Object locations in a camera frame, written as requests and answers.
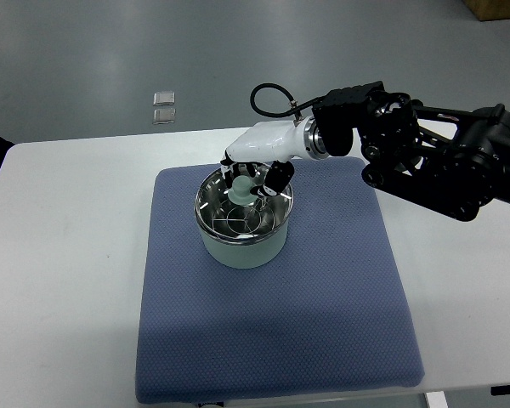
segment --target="metal pot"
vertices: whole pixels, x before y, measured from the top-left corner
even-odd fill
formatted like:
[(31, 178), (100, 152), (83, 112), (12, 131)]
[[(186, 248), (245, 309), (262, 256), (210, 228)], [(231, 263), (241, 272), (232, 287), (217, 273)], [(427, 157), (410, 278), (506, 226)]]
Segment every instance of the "metal pot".
[[(253, 185), (261, 185), (269, 170), (258, 165)], [(241, 176), (249, 177), (244, 166)], [(252, 197), (235, 204), (220, 170), (201, 184), (195, 199), (195, 216), (208, 252), (221, 264), (238, 269), (255, 268), (273, 259), (286, 242), (293, 194), (289, 184), (276, 197)]]

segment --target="white table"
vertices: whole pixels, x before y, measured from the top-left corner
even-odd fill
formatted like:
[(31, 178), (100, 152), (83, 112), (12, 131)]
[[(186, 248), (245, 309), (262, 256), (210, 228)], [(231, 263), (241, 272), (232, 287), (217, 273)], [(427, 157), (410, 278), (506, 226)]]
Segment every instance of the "white table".
[[(243, 131), (42, 142), (8, 153), (0, 172), (0, 406), (138, 406), (155, 177), (165, 167), (217, 162)], [(355, 143), (351, 156), (360, 156)], [(493, 201), (465, 224), (377, 196), (411, 307), (422, 383), (237, 405), (510, 383), (510, 205)]]

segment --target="cardboard box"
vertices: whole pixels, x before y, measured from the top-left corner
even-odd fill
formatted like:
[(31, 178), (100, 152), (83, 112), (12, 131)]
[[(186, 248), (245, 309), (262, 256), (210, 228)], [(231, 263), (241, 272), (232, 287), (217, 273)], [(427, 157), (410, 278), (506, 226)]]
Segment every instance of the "cardboard box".
[(510, 19), (510, 0), (463, 0), (480, 21)]

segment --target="blue cushion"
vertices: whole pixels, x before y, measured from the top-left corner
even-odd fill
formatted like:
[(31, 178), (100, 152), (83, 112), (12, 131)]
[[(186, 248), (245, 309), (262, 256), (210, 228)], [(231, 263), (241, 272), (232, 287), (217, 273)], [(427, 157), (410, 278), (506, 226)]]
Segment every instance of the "blue cushion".
[(139, 325), (139, 402), (413, 387), (423, 367), (374, 190), (354, 158), (295, 161), (286, 244), (232, 269), (194, 214), (217, 165), (156, 179)]

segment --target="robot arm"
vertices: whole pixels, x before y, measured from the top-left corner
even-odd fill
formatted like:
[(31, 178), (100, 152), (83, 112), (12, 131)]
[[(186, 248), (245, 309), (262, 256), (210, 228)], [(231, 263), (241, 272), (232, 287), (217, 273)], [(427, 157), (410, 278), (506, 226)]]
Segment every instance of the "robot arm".
[[(429, 108), (374, 82), (335, 89), (300, 106), (285, 91), (292, 108), (275, 114), (255, 105), (261, 88), (285, 91), (259, 85), (251, 95), (255, 111), (270, 117), (295, 115), (296, 120), (258, 123), (229, 146), (221, 162), (227, 184), (237, 166), (273, 161), (253, 194), (280, 194), (294, 173), (292, 157), (346, 156), (357, 128), (369, 162), (362, 178), (371, 187), (461, 221), (474, 219), (493, 198), (510, 202), (510, 112), (504, 105), (474, 112)], [(303, 119), (300, 110), (307, 107), (314, 115)], [(419, 126), (417, 119), (454, 123), (456, 134), (446, 139)]]

